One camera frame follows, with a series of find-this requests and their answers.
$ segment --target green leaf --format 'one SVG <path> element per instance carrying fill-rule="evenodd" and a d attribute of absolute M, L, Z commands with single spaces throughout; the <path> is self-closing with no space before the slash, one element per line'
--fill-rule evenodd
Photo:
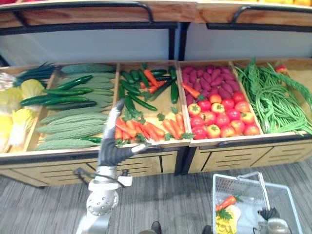
<path fill-rule="evenodd" d="M 183 133 L 180 139 L 193 139 L 194 133 Z"/>
<path fill-rule="evenodd" d="M 144 91 L 141 93 L 141 96 L 144 97 L 144 101 L 148 101 L 151 97 L 151 93 L 150 92 L 147 92 L 147 91 Z"/>
<path fill-rule="evenodd" d="M 170 140 L 171 138 L 173 138 L 174 136 L 171 135 L 170 133 L 166 133 L 165 134 L 165 140 Z"/>
<path fill-rule="evenodd" d="M 178 111 L 177 111 L 177 108 L 176 108 L 176 107 L 171 106 L 171 107 L 170 107 L 170 109 L 171 109 L 172 113 L 174 113 L 174 114 L 177 114 L 177 113 L 178 113 Z"/>
<path fill-rule="evenodd" d="M 146 142 L 146 138 L 143 136 L 142 133 L 138 133 L 138 134 L 136 135 L 136 141 L 137 141 L 138 143 L 145 143 L 145 142 Z"/>
<path fill-rule="evenodd" d="M 158 118 L 159 121 L 164 121 L 165 115 L 164 115 L 163 113 L 159 113 L 159 114 L 157 115 L 157 118 Z"/>

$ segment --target produce display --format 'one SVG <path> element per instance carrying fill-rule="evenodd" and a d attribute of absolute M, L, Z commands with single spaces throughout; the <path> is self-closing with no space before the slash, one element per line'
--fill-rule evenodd
<path fill-rule="evenodd" d="M 117 144 L 191 138 L 176 105 L 176 69 L 142 68 L 121 71 L 119 97 L 125 98 L 125 110 L 116 123 Z"/>
<path fill-rule="evenodd" d="M 182 68 L 194 140 L 258 135 L 249 103 L 227 66 Z"/>
<path fill-rule="evenodd" d="M 264 133 L 306 131 L 312 134 L 312 120 L 300 107 L 292 88 L 302 94 L 310 111 L 312 94 L 307 87 L 286 75 L 286 67 L 257 66 L 253 59 L 247 67 L 237 67 L 237 70 Z"/>

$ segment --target floor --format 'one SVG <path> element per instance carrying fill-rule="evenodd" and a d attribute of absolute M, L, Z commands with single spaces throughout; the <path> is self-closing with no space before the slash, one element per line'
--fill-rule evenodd
<path fill-rule="evenodd" d="M 312 158 L 295 164 L 223 171 L 240 175 L 259 170 L 266 181 L 289 186 L 303 229 L 312 234 Z M 212 223 L 214 173 L 135 178 L 119 191 L 109 234 L 137 234 L 159 220 L 164 234 L 201 234 Z M 87 188 L 82 184 L 35 189 L 0 179 L 0 234 L 71 234 L 85 213 Z"/>

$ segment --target tomato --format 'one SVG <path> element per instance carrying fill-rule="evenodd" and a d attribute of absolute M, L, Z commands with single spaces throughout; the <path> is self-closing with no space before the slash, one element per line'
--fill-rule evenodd
<path fill-rule="evenodd" d="M 204 124 L 206 126 L 209 126 L 209 125 L 215 123 L 216 115 L 212 111 L 207 111 L 207 112 L 201 113 L 201 117 L 203 118 Z"/>
<path fill-rule="evenodd" d="M 233 137 L 235 134 L 235 129 L 229 125 L 223 126 L 221 128 L 221 137 Z"/>
<path fill-rule="evenodd" d="M 219 115 L 216 117 L 215 124 L 216 124 L 219 128 L 221 128 L 221 127 L 224 126 L 224 125 L 229 125 L 229 123 L 230 123 L 230 119 L 229 119 L 229 117 L 228 117 L 226 114 L 224 114 L 224 113 L 221 113 L 221 114 L 219 114 Z"/>
<path fill-rule="evenodd" d="M 204 120 L 200 116 L 194 116 L 191 118 L 191 127 L 201 127 L 204 126 Z"/>
<path fill-rule="evenodd" d="M 240 115 L 240 120 L 244 123 L 254 123 L 254 115 L 251 112 L 244 112 Z"/>
<path fill-rule="evenodd" d="M 189 105 L 187 109 L 189 111 L 190 117 L 198 116 L 201 112 L 200 106 L 198 106 L 196 103 Z"/>
<path fill-rule="evenodd" d="M 233 109 L 234 108 L 234 101 L 230 98 L 227 98 L 227 99 L 224 99 L 221 104 L 224 106 L 224 109 L 227 111 L 227 110 L 230 110 L 230 109 Z"/>
<path fill-rule="evenodd" d="M 203 127 L 195 127 L 192 129 L 192 133 L 195 134 L 194 140 L 205 139 L 207 133 Z"/>
<path fill-rule="evenodd" d="M 249 104 L 246 101 L 239 101 L 236 103 L 235 109 L 241 113 L 250 111 Z"/>
<path fill-rule="evenodd" d="M 244 130 L 244 135 L 258 135 L 260 134 L 260 129 L 255 123 L 247 124 Z"/>
<path fill-rule="evenodd" d="M 220 103 L 213 103 L 211 105 L 211 111 L 214 112 L 215 114 L 220 114 L 220 113 L 224 113 L 225 109 L 224 106 Z"/>
<path fill-rule="evenodd" d="M 211 103 L 221 103 L 222 97 L 221 97 L 219 94 L 212 94 L 212 95 L 209 97 L 209 101 L 210 101 Z"/>
<path fill-rule="evenodd" d="M 240 120 L 240 112 L 235 110 L 235 109 L 231 109 L 231 110 L 227 111 L 226 114 L 230 118 L 230 121 Z"/>
<path fill-rule="evenodd" d="M 208 138 L 219 138 L 221 134 L 220 128 L 215 124 L 206 127 L 206 132 Z"/>
<path fill-rule="evenodd" d="M 199 101 L 199 102 L 197 102 L 197 104 L 200 106 L 201 111 L 203 111 L 203 112 L 210 110 L 211 103 L 209 101 L 207 101 L 207 100 Z"/>
<path fill-rule="evenodd" d="M 242 134 L 245 129 L 245 124 L 241 120 L 233 120 L 230 124 L 237 134 Z"/>
<path fill-rule="evenodd" d="M 242 92 L 235 92 L 233 95 L 232 95 L 232 99 L 235 103 L 238 103 L 240 101 L 245 101 L 245 96 Z"/>

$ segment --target white shopping basket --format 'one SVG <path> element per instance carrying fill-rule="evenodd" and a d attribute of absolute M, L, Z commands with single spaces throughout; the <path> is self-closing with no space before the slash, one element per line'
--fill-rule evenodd
<path fill-rule="evenodd" d="M 259 180 L 246 179 L 256 175 L 258 175 Z M 302 234 L 290 189 L 284 185 L 265 183 L 260 172 L 253 172 L 238 177 L 214 174 L 214 234 L 217 234 L 215 206 L 231 195 L 239 195 L 243 201 L 235 204 L 241 210 L 241 216 L 237 223 L 238 234 L 263 233 L 254 232 L 254 228 L 259 230 L 259 223 L 265 223 L 265 219 L 258 214 L 258 211 L 262 210 L 262 208 L 270 210 L 272 207 L 276 208 L 280 218 L 287 222 L 292 234 Z"/>

